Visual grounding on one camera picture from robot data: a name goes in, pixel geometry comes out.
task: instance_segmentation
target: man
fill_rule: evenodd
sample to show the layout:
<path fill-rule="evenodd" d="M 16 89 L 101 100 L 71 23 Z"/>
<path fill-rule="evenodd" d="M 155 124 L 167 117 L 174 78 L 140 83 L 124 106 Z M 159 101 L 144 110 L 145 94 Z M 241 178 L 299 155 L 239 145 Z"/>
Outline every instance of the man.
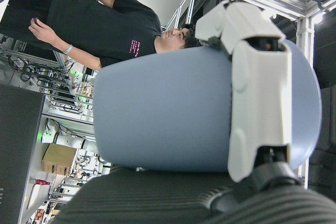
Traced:
<path fill-rule="evenodd" d="M 94 70 L 134 57 L 200 46 L 187 28 L 161 33 L 155 12 L 136 0 L 99 1 L 103 5 L 95 0 L 9 0 L 0 33 L 58 50 Z"/>

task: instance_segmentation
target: red object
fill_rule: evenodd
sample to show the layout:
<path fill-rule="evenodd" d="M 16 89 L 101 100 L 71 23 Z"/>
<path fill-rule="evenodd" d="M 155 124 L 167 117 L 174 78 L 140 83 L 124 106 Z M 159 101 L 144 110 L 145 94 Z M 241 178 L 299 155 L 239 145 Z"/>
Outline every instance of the red object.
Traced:
<path fill-rule="evenodd" d="M 46 182 L 45 180 L 42 180 L 42 179 L 32 179 L 31 182 L 37 185 L 41 185 L 41 186 L 50 185 L 50 182 Z"/>

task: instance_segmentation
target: black panel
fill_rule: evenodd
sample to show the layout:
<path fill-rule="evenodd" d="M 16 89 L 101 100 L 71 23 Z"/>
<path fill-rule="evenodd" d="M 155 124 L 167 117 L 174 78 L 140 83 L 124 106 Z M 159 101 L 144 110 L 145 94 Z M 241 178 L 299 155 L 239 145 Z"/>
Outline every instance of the black panel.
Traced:
<path fill-rule="evenodd" d="M 41 93 L 0 84 L 0 220 L 18 223 L 43 107 Z"/>

